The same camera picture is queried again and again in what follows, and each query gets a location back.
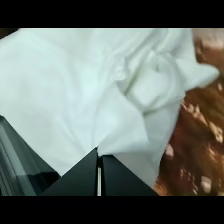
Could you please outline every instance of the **white fabric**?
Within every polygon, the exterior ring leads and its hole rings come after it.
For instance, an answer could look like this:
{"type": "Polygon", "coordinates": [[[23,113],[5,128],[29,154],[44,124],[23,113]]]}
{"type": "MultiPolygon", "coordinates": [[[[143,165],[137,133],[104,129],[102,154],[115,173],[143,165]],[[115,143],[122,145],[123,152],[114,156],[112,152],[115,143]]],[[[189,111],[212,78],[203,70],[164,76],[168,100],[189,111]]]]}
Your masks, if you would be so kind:
{"type": "Polygon", "coordinates": [[[191,29],[21,29],[0,41],[0,114],[60,175],[94,147],[151,187],[199,65],[191,29]]]}

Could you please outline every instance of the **cloth fold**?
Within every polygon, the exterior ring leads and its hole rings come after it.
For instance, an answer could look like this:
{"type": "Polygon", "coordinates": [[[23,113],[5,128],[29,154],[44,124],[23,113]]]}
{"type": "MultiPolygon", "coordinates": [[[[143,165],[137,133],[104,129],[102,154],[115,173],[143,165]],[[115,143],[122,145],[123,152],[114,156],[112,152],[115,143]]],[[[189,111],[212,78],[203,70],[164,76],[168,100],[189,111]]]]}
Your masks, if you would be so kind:
{"type": "Polygon", "coordinates": [[[151,187],[185,91],[218,75],[187,28],[21,29],[0,71],[0,114],[60,175],[98,147],[151,187]]]}

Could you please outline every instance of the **crumpled cloth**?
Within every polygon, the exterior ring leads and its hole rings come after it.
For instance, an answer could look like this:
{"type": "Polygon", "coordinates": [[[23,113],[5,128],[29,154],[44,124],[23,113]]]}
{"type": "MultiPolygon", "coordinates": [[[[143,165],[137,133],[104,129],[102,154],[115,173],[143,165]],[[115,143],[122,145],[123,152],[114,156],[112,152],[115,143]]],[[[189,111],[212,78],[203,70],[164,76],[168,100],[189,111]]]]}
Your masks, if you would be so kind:
{"type": "Polygon", "coordinates": [[[153,187],[185,92],[217,69],[187,28],[27,28],[0,41],[0,114],[61,176],[98,146],[153,187]]]}

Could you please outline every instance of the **black triangular object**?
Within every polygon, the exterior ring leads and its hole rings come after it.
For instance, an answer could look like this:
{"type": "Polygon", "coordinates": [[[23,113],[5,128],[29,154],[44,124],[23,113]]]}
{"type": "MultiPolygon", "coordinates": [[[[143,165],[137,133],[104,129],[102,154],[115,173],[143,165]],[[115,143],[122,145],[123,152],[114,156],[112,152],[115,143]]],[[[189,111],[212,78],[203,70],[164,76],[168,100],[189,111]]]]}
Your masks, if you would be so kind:
{"type": "Polygon", "coordinates": [[[96,196],[97,160],[97,150],[93,149],[41,196],[96,196]]]}
{"type": "Polygon", "coordinates": [[[101,158],[102,196],[158,196],[114,156],[101,158]]]}

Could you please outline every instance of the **towel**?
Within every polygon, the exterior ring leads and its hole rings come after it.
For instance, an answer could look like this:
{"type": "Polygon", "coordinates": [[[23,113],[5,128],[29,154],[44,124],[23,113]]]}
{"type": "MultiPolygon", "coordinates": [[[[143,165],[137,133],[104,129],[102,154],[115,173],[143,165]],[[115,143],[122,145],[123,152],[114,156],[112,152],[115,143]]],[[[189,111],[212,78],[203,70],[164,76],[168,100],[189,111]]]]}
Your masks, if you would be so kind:
{"type": "Polygon", "coordinates": [[[217,75],[188,28],[24,28],[0,41],[0,115],[61,176],[98,147],[153,187],[185,92],[217,75]]]}

